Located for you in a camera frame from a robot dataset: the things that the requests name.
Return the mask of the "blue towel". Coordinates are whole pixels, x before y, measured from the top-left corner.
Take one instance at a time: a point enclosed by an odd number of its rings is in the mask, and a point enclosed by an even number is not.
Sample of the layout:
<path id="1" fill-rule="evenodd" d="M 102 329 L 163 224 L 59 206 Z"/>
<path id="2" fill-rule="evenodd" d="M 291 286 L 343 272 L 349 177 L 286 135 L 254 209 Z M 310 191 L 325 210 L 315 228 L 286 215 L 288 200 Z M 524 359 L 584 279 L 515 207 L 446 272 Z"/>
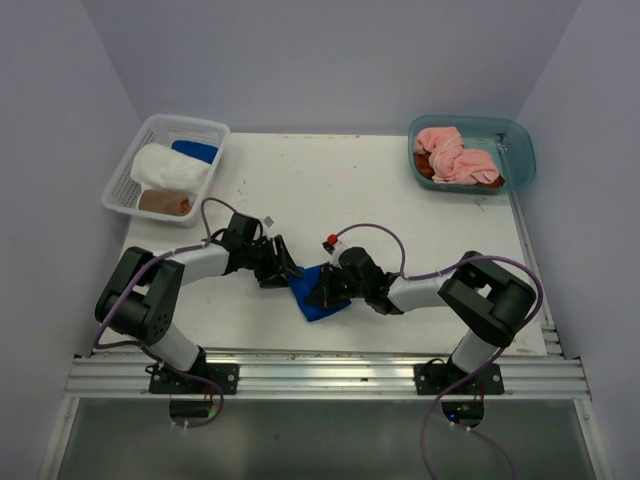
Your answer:
<path id="1" fill-rule="evenodd" d="M 339 285 L 337 269 L 329 263 L 300 267 L 300 276 L 288 278 L 289 288 L 308 323 L 348 308 L 352 302 Z"/>
<path id="2" fill-rule="evenodd" d="M 213 145 L 190 140 L 176 140 L 172 143 L 171 149 L 209 165 L 214 162 L 219 151 L 219 149 Z"/>

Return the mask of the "orange brown patterned towel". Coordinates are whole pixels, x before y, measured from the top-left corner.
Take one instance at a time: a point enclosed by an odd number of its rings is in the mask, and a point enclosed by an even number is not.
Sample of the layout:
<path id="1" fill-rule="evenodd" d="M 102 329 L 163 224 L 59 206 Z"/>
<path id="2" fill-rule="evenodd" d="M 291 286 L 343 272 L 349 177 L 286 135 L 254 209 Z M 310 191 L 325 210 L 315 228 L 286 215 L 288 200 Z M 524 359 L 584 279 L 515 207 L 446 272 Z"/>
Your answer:
<path id="1" fill-rule="evenodd" d="M 191 203 L 187 196 L 163 190 L 148 189 L 141 193 L 137 208 L 143 211 L 185 216 L 191 212 Z"/>

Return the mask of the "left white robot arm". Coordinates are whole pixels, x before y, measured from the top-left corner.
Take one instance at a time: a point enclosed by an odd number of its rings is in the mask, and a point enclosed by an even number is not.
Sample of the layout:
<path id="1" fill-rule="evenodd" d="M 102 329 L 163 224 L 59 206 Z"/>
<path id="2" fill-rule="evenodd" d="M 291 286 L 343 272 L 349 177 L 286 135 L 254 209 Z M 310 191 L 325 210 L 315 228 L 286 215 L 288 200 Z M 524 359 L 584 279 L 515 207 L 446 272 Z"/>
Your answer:
<path id="1" fill-rule="evenodd" d="M 239 270 L 251 271 L 263 289 L 285 288 L 303 277 L 283 237 L 267 236 L 259 219 L 241 213 L 196 245 L 162 254 L 128 248 L 96 303 L 100 329 L 94 346 L 103 349 L 101 337 L 111 329 L 154 359 L 154 375 L 171 389 L 222 393 L 204 350 L 182 333 L 173 316 L 182 287 Z"/>

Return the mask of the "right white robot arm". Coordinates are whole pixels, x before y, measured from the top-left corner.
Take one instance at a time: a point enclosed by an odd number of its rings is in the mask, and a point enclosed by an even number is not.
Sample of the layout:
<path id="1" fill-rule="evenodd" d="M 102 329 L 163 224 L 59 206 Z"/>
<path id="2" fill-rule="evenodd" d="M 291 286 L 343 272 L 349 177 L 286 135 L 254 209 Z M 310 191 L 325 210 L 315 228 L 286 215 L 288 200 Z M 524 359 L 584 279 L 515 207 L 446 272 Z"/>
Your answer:
<path id="1" fill-rule="evenodd" d="M 381 315 L 448 307 L 466 325 L 447 360 L 413 368 L 419 395 L 501 395 L 496 359 L 541 308 L 543 287 L 532 271 L 508 258 L 466 252 L 434 273 L 403 277 L 383 271 L 361 247 L 344 250 L 319 267 L 302 296 L 304 306 L 340 310 L 361 299 Z"/>

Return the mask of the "blue rolled towel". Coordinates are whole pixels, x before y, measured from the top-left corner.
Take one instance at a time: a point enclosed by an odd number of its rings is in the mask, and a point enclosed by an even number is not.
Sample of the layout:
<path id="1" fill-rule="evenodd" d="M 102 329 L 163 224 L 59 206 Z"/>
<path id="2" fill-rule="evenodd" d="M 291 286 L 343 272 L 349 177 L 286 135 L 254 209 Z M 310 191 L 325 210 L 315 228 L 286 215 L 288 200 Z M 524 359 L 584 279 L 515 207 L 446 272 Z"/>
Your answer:
<path id="1" fill-rule="evenodd" d="M 219 149 L 213 145 L 190 140 L 176 140 L 172 143 L 171 149 L 209 165 L 214 162 L 219 151 Z"/>

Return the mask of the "white rolled towel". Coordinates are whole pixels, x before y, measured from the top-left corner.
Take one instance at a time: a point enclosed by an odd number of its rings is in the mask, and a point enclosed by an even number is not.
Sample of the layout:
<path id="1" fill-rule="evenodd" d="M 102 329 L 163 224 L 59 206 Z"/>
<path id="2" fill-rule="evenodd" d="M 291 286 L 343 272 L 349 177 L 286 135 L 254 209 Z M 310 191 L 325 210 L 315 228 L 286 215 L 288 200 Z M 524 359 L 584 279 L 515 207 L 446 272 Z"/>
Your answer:
<path id="1" fill-rule="evenodd" d="M 130 178 L 147 189 L 197 196 L 210 172 L 209 164 L 150 143 L 135 154 Z"/>

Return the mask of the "white plastic mesh basket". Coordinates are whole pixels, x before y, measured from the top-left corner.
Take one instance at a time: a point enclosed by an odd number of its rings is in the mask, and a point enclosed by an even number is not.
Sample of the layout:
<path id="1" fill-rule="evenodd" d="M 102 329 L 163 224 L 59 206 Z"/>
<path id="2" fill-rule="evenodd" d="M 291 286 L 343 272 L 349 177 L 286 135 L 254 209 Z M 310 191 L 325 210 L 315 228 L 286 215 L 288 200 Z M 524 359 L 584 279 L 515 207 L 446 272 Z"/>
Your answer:
<path id="1" fill-rule="evenodd" d="M 188 228 L 209 193 L 230 129 L 224 123 L 156 114 L 142 125 L 101 195 L 104 208 L 130 217 Z M 191 209 L 178 215 L 144 210 L 151 191 L 185 196 Z"/>

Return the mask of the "dark red towel in tub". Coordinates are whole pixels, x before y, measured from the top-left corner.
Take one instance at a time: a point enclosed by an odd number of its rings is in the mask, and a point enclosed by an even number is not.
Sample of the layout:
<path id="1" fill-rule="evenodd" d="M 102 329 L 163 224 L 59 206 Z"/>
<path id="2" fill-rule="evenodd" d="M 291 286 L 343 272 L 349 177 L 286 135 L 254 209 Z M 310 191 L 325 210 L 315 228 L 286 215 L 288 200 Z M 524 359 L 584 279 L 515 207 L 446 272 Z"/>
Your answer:
<path id="1" fill-rule="evenodd" d="M 429 156 L 425 154 L 414 153 L 413 159 L 414 159 L 414 165 L 417 171 L 419 172 L 419 174 L 427 178 L 428 180 L 432 180 L 435 175 L 435 171 L 429 164 Z M 499 175 L 498 178 L 491 183 L 484 184 L 484 183 L 476 182 L 475 186 L 481 186 L 481 187 L 490 188 L 490 189 L 497 189 L 502 187 L 504 184 L 505 184 L 505 179 L 501 175 Z"/>

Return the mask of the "pink crumpled towel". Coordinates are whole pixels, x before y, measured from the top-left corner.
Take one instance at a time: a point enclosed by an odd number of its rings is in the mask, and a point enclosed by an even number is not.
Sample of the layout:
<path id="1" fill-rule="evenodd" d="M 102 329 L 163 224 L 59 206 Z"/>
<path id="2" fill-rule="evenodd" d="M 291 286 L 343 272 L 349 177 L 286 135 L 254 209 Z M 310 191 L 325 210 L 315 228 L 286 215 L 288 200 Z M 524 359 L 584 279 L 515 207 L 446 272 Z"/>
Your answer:
<path id="1" fill-rule="evenodd" d="M 501 175 L 492 155 L 467 148 L 453 126 L 420 130 L 413 140 L 414 153 L 429 156 L 429 164 L 435 171 L 430 181 L 436 184 L 475 186 L 476 182 L 491 183 Z"/>

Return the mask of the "teal plastic tub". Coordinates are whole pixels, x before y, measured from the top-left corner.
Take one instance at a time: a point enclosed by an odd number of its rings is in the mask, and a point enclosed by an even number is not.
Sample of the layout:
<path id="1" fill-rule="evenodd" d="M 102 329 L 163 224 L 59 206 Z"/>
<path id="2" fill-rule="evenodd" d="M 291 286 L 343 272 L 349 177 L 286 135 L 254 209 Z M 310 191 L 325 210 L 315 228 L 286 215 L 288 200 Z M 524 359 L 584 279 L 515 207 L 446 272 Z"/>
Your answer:
<path id="1" fill-rule="evenodd" d="M 426 189 L 497 194 L 534 180 L 536 157 L 528 132 L 506 119 L 426 115 L 408 133 L 409 165 Z"/>

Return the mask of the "aluminium mounting rail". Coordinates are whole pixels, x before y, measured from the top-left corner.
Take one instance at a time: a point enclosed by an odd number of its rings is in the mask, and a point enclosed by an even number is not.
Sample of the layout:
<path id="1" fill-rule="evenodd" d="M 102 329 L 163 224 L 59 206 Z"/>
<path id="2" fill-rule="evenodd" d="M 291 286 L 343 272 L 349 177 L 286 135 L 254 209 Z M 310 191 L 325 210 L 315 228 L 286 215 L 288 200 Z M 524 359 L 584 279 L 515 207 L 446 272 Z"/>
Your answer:
<path id="1" fill-rule="evenodd" d="M 239 375 L 235 399 L 408 400 L 416 397 L 416 365 L 425 356 L 214 352 L 213 364 Z M 76 398 L 138 399 L 150 395 L 150 358 L 113 350 L 73 361 L 64 394 Z M 561 357 L 501 357 L 505 400 L 586 400 L 583 365 Z"/>

